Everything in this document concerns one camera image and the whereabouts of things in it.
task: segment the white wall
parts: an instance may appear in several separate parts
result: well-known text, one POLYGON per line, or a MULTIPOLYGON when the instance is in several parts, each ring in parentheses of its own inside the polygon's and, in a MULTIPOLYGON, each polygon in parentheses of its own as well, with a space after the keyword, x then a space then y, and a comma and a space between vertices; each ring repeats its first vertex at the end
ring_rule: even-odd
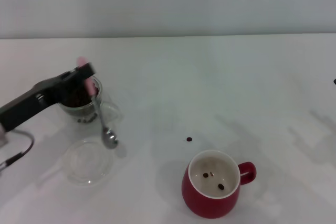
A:
POLYGON ((336 32, 336 0, 0 0, 0 38, 336 32))

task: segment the coffee grounds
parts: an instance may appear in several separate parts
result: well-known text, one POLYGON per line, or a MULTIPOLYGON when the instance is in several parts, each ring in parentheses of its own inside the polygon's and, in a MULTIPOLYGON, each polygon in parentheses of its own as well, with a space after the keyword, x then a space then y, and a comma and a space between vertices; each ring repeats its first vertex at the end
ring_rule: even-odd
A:
MULTIPOLYGON (((94 88, 96 90, 96 94, 98 94, 99 89, 97 87, 94 87, 94 88)), ((91 102, 91 97, 89 96, 85 86, 81 85, 62 104, 67 107, 77 108, 77 107, 82 107, 86 104, 89 104, 90 102, 91 102)))

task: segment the white table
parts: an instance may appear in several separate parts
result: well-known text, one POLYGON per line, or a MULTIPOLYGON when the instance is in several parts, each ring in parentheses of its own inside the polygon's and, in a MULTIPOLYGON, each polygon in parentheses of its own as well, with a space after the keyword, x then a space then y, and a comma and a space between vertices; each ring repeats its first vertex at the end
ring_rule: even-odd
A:
POLYGON ((0 176, 0 223, 335 223, 336 35, 2 40, 0 105, 78 56, 124 115, 112 170, 92 187, 67 181, 61 157, 77 135, 54 105, 21 125, 36 144, 0 176), (180 192, 209 148, 257 167, 215 220, 180 192))

